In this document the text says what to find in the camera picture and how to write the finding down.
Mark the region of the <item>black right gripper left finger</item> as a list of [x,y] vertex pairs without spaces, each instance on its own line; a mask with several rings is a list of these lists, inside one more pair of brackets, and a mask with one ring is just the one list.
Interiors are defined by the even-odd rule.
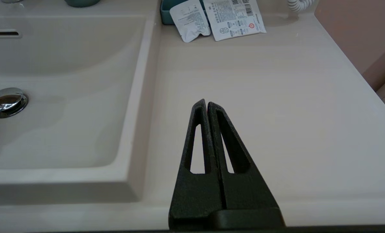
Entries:
[[[196,127],[201,127],[204,173],[191,172]],[[170,230],[221,230],[219,214],[223,209],[219,166],[215,155],[207,105],[196,102],[188,122],[176,185],[168,214]]]

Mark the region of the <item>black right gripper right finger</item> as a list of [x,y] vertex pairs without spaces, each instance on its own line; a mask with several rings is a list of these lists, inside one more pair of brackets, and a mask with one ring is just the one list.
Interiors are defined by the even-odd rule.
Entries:
[[245,144],[222,106],[209,102],[208,117],[226,209],[279,209]]

